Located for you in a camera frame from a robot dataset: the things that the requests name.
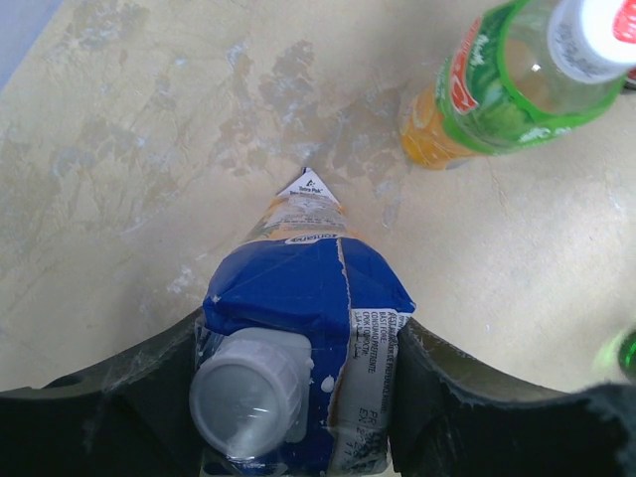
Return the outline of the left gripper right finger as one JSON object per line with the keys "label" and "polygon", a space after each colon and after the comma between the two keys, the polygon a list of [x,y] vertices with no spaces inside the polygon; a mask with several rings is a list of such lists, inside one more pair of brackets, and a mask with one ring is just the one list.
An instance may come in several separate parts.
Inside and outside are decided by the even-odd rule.
{"label": "left gripper right finger", "polygon": [[496,370],[409,319],[390,423],[401,476],[632,476],[635,389],[561,393]]}

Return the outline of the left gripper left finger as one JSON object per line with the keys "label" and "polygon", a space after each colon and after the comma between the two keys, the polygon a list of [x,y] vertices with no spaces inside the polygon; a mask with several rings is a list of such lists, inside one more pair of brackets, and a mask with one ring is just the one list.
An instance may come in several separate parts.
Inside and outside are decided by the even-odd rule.
{"label": "left gripper left finger", "polygon": [[197,476],[195,310],[100,363],[1,395],[4,476]]}

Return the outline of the blue juice carton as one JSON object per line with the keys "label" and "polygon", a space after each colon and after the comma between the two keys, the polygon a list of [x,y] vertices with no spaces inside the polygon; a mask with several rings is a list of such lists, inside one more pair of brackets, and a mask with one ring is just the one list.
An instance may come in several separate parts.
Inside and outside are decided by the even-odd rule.
{"label": "blue juice carton", "polygon": [[366,476],[389,465],[398,331],[415,306],[304,169],[213,274],[189,408],[206,476]]}

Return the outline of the green orange juice bottle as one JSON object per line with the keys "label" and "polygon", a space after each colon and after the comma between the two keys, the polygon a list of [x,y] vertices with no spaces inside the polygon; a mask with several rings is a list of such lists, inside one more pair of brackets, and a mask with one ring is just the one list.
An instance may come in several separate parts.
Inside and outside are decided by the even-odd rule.
{"label": "green orange juice bottle", "polygon": [[634,68],[634,2],[509,1],[472,23],[427,88],[409,92],[401,146],[444,170],[550,142],[604,114]]}

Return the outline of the cola glass bottle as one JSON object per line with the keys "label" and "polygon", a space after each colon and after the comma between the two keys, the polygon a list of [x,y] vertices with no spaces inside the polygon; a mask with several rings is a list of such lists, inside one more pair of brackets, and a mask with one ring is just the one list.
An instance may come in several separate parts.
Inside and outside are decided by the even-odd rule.
{"label": "cola glass bottle", "polygon": [[624,88],[626,90],[636,90],[636,70],[630,70],[625,78]]}

